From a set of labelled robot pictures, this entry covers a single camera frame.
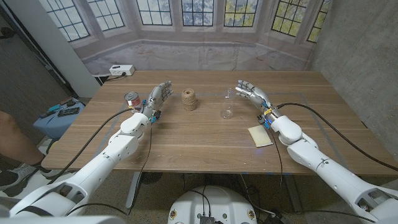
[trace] twine spool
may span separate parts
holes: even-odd
[[[186,110],[194,110],[197,108],[198,99],[192,89],[185,89],[182,91],[182,103]]]

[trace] yellow sponge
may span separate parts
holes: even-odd
[[[259,125],[256,127],[248,128],[251,137],[253,138],[256,147],[272,145],[272,141],[268,136],[267,131],[263,126]]]

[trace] white robotic arm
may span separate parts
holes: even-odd
[[[249,98],[263,112],[259,122],[279,132],[279,140],[287,146],[291,158],[316,172],[358,215],[375,222],[398,218],[398,191],[363,181],[319,151],[316,142],[303,133],[299,125],[281,115],[268,98],[256,93],[257,87],[239,80],[236,90],[237,95]]]
[[[63,217],[74,208],[86,204],[113,168],[136,151],[138,142],[144,136],[142,128],[159,118],[159,109],[171,94],[170,81],[155,87],[142,113],[134,113],[123,121],[121,129],[110,138],[108,146],[99,155],[73,177],[33,191],[9,211],[10,217]],[[68,216],[83,211],[84,207]]]

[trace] wooden table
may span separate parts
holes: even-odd
[[[248,128],[259,125],[256,116],[260,114],[249,100],[237,97],[233,117],[220,117],[221,93],[235,87],[239,79],[264,90],[273,105],[294,102],[311,106],[368,154],[398,166],[321,73],[240,71],[136,71],[132,77],[105,83],[42,164],[48,169],[63,168],[106,119],[127,108],[126,93],[136,91],[143,100],[156,85],[171,80],[174,94],[164,103],[161,119],[152,126],[152,148],[144,171],[280,174],[275,144],[256,148],[249,134]],[[181,92],[186,88],[194,89],[199,99],[194,111],[183,108]],[[355,174],[397,175],[360,154],[305,108],[285,106],[280,112],[300,125],[322,152]],[[129,116],[131,113],[125,112],[110,121],[71,169],[82,168],[102,151]],[[149,151],[149,131],[147,128],[137,151],[116,169],[141,169]],[[314,174],[294,162],[278,140],[276,144],[285,174]]]

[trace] white power strip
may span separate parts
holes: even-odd
[[[109,71],[111,72],[111,75],[120,76],[123,72],[126,72],[126,75],[132,75],[135,69],[132,65],[112,65]]]

